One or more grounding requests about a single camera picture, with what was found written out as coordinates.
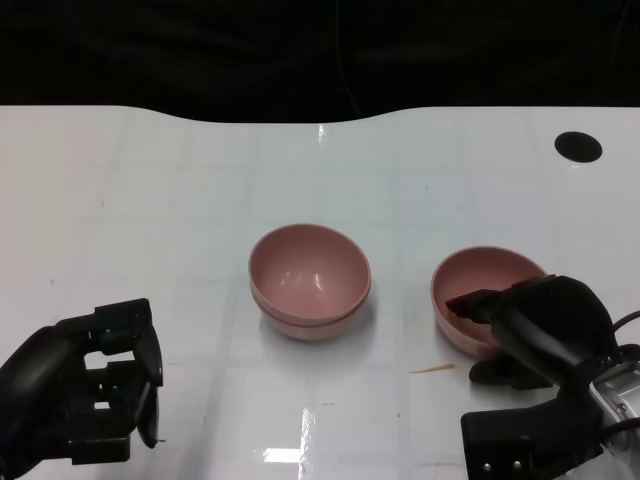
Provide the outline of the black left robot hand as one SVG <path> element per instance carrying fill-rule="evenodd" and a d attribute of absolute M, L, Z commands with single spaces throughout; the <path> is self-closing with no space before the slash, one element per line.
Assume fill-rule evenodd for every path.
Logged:
<path fill-rule="evenodd" d="M 159 340 L 147 299 L 100 306 L 31 335 L 1 368 L 1 476 L 44 460 L 126 462 L 159 442 Z"/>

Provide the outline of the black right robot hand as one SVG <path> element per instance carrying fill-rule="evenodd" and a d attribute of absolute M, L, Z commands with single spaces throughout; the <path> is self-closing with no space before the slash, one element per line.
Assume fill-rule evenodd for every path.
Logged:
<path fill-rule="evenodd" d="M 613 322 L 584 283 L 567 276 L 531 278 L 504 290 L 479 289 L 446 301 L 467 324 L 487 325 L 500 353 L 477 362 L 469 378 L 515 390 L 591 378 L 618 354 Z"/>

